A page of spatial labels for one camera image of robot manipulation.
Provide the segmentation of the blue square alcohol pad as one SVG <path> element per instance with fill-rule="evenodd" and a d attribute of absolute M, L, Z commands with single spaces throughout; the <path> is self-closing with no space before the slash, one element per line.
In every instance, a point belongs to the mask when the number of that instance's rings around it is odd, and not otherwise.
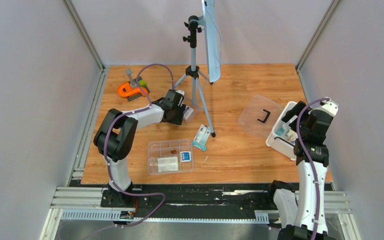
<path fill-rule="evenodd" d="M 191 162 L 192 161 L 192 152 L 191 151 L 181 151 L 180 152 L 180 161 Z"/>

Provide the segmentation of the clear compartment tray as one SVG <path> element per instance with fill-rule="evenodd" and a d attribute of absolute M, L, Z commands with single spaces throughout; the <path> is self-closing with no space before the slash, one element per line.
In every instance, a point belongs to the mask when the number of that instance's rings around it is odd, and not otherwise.
<path fill-rule="evenodd" d="M 175 139 L 150 142 L 146 169 L 149 175 L 192 172 L 195 169 L 192 141 Z"/>

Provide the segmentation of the white gauze pad packet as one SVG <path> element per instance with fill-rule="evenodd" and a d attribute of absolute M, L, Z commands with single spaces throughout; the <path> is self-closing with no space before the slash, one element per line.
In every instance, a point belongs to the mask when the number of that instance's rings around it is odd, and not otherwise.
<path fill-rule="evenodd" d="M 157 169 L 159 173 L 172 172 L 179 170 L 178 157 L 160 157 L 157 158 Z"/>

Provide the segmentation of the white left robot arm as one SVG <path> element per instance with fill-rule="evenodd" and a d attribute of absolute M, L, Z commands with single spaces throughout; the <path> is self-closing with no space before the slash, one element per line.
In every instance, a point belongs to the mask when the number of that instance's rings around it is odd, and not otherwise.
<path fill-rule="evenodd" d="M 120 206 L 129 206 L 133 197 L 148 196 L 146 193 L 132 193 L 128 173 L 127 157 L 132 149 L 136 131 L 149 125 L 183 122 L 185 92 L 169 89 L 165 96 L 150 101 L 142 108 L 130 111 L 110 109 L 96 132 L 93 144 L 103 156 L 109 176 L 109 186 L 114 190 L 114 200 Z"/>

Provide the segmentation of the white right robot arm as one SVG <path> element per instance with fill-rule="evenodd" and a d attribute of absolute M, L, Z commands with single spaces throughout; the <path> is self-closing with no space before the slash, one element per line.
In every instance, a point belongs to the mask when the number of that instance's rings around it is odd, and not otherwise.
<path fill-rule="evenodd" d="M 299 173 L 299 190 L 274 180 L 265 195 L 266 204 L 277 209 L 279 240 L 330 240 L 325 218 L 324 190 L 329 166 L 326 133 L 338 112 L 329 97 L 310 103 L 297 102 L 282 113 L 281 121 L 297 134 L 293 153 Z"/>

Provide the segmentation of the blue edged clear sachet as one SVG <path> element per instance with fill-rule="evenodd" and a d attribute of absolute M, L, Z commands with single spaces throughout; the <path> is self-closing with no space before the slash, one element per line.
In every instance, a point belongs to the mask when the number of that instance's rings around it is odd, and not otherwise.
<path fill-rule="evenodd" d="M 287 139 L 291 130 L 290 124 L 290 121 L 284 122 L 281 127 L 275 132 L 275 134 L 281 138 Z"/>

